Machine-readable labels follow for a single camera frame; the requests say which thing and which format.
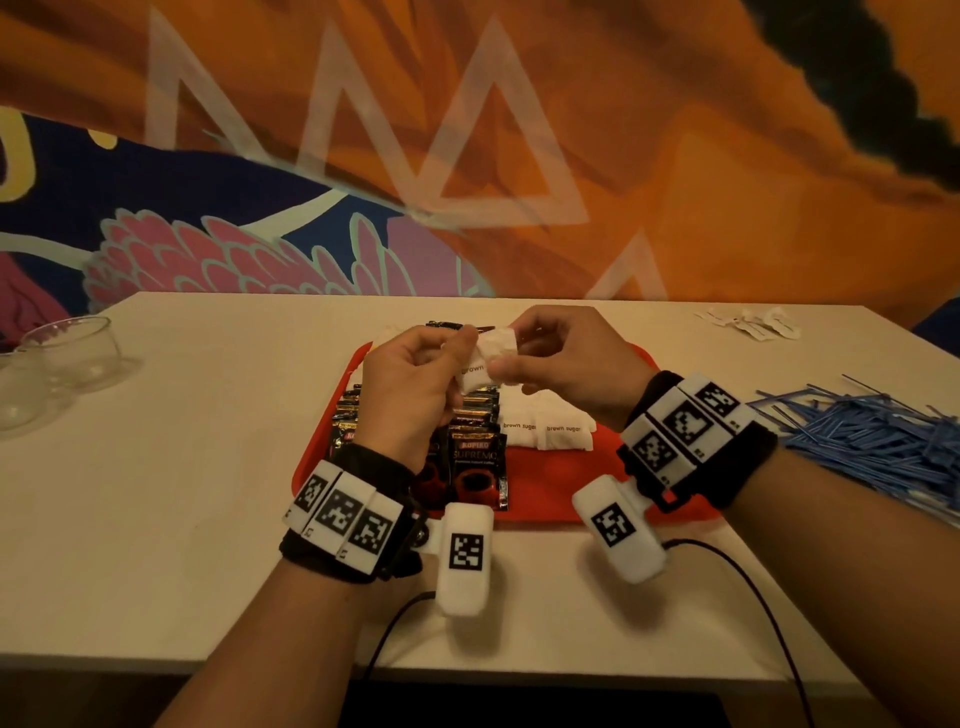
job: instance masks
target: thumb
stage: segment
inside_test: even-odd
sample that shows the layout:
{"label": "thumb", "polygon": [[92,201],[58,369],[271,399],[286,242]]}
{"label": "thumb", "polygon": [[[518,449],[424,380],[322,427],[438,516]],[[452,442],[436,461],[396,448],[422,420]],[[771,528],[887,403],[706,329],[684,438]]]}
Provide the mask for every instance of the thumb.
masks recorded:
{"label": "thumb", "polygon": [[440,351],[440,356],[428,367],[440,372],[444,380],[452,379],[467,366],[477,345],[477,329],[465,326],[448,338]]}
{"label": "thumb", "polygon": [[534,384],[549,389],[555,362],[552,356],[504,354],[487,365],[487,373],[503,384]]}

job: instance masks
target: clear glass bowl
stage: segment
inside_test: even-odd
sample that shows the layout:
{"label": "clear glass bowl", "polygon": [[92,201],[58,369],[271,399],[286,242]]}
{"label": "clear glass bowl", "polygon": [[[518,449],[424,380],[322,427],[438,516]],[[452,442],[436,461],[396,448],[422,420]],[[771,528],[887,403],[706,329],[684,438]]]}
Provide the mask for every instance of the clear glass bowl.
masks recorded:
{"label": "clear glass bowl", "polygon": [[34,351],[55,387],[83,389],[116,375],[123,364],[106,316],[78,316],[35,328],[19,351]]}
{"label": "clear glass bowl", "polygon": [[36,419],[46,401],[47,382],[37,352],[0,353],[0,429]]}

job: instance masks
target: person's left hand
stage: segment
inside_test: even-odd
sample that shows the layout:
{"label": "person's left hand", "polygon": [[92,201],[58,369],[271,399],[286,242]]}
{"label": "person's left hand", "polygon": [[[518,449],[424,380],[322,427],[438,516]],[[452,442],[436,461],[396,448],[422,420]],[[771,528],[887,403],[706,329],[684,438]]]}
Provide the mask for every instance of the person's left hand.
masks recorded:
{"label": "person's left hand", "polygon": [[454,377],[476,343],[474,327],[414,327],[367,354],[353,442],[419,473],[430,435],[463,403]]}

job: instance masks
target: pile of blue straws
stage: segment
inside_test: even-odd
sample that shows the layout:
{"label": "pile of blue straws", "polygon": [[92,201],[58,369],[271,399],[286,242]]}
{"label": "pile of blue straws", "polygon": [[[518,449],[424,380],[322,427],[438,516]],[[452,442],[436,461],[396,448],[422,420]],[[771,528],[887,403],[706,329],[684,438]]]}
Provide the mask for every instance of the pile of blue straws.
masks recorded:
{"label": "pile of blue straws", "polygon": [[780,428],[787,448],[960,528],[957,418],[929,405],[933,414],[925,414],[844,378],[872,394],[839,395],[807,384],[784,395],[757,391],[763,399],[749,404]]}

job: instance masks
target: white sensor device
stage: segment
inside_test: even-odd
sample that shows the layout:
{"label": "white sensor device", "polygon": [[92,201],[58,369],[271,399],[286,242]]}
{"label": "white sensor device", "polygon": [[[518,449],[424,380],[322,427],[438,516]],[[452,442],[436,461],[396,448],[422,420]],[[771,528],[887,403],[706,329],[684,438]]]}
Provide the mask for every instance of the white sensor device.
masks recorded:
{"label": "white sensor device", "polygon": [[601,475],[573,494],[573,508],[624,581],[639,584],[666,566],[666,551],[643,518],[653,501],[636,482]]}
{"label": "white sensor device", "polygon": [[493,510],[449,503],[444,517],[426,523],[429,538],[414,550],[440,557],[437,604],[448,617],[476,617],[490,596]]}

